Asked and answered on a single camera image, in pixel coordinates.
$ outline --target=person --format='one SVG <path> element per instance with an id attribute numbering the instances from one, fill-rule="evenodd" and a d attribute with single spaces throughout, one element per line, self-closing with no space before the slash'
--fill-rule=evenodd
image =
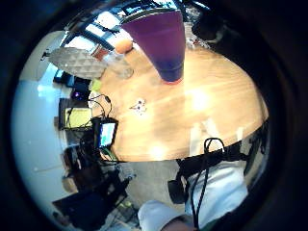
<path id="1" fill-rule="evenodd" d="M 192 203 L 196 208 L 202 193 L 206 170 L 201 172 L 192 195 L 192 186 L 196 177 L 197 173 L 188 178 L 190 186 L 185 213 L 179 213 L 157 200 L 147 201 L 142 204 L 138 212 L 141 230 L 196 231 L 196 225 L 193 224 Z M 222 161 L 209 167 L 207 186 L 198 214 L 200 230 L 209 230 L 217 219 L 236 209 L 246 196 L 247 188 L 241 161 Z"/>

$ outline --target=round table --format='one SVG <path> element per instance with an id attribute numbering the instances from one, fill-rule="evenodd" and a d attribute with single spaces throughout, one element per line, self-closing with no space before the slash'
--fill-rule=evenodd
<path id="1" fill-rule="evenodd" d="M 101 92 L 109 95 L 118 120 L 112 147 L 120 161 L 145 162 L 186 158 L 203 153 L 206 138 L 230 145 L 258 129 L 268 117 L 263 98 L 249 76 L 225 57 L 203 48 L 186 50 L 184 78 L 162 82 L 153 64 L 133 49 L 126 61 L 134 68 L 128 79 L 106 69 Z M 138 98 L 146 111 L 131 107 Z M 105 111 L 109 105 L 101 100 Z M 211 150 L 218 149 L 214 143 Z"/>

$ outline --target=cord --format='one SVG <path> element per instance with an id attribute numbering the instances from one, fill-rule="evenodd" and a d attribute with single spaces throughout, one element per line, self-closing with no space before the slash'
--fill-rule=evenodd
<path id="1" fill-rule="evenodd" d="M 209 165 L 208 165 L 207 154 L 209 154 L 209 148 L 210 148 L 212 141 L 220 141 L 220 143 L 222 144 L 222 147 L 223 147 L 222 151 L 225 150 L 224 143 L 220 138 L 209 138 L 209 139 L 206 139 L 204 141 L 204 158 L 202 160 L 202 165 L 201 165 L 200 171 L 198 172 L 198 174 L 197 174 L 197 176 L 196 176 L 196 178 L 193 182 L 192 192 L 191 192 L 192 218 L 193 218 L 194 227 L 197 229 L 197 231 L 200 230 L 198 217 L 199 217 L 199 212 L 200 212 L 200 208 L 201 208 L 201 204 L 202 204 L 202 200 L 203 200 L 203 197 L 204 197 L 204 193 L 205 193 L 205 189 L 206 189 L 206 185 L 207 185 L 207 181 L 208 181 L 208 176 L 209 176 Z M 197 209 L 195 210 L 194 203 L 193 203 L 193 192 L 194 192 L 194 188 L 195 188 L 195 186 L 196 186 L 196 184 L 199 180 L 199 177 L 200 177 L 201 172 L 203 171 L 204 167 L 206 168 L 205 169 L 204 182 L 203 182 L 203 186 L 202 186 L 201 195 L 199 197 L 199 201 L 198 201 L 198 204 L 197 204 Z"/>
<path id="2" fill-rule="evenodd" d="M 97 103 L 97 104 L 101 107 L 101 109 L 102 109 L 102 114 L 101 114 L 101 116 L 105 117 L 105 109 L 104 109 L 104 107 L 103 107 L 99 102 L 97 102 L 96 100 L 93 100 L 93 99 L 88 99 L 88 101 Z"/>
<path id="3" fill-rule="evenodd" d="M 110 114 L 110 112 L 111 112 L 112 109 L 113 109 L 113 104 L 112 104 L 112 100 L 110 99 L 110 97 L 109 97 L 108 95 L 101 93 L 101 94 L 99 94 L 99 95 L 97 95 L 97 96 L 95 96 L 95 97 L 93 97 L 93 98 L 90 98 L 89 101 L 93 101 L 93 99 L 98 98 L 98 97 L 100 97 L 100 96 L 104 96 L 106 102 L 110 104 L 110 110 L 109 110 L 108 113 L 107 113 L 107 117 L 109 117 L 109 114 Z"/>

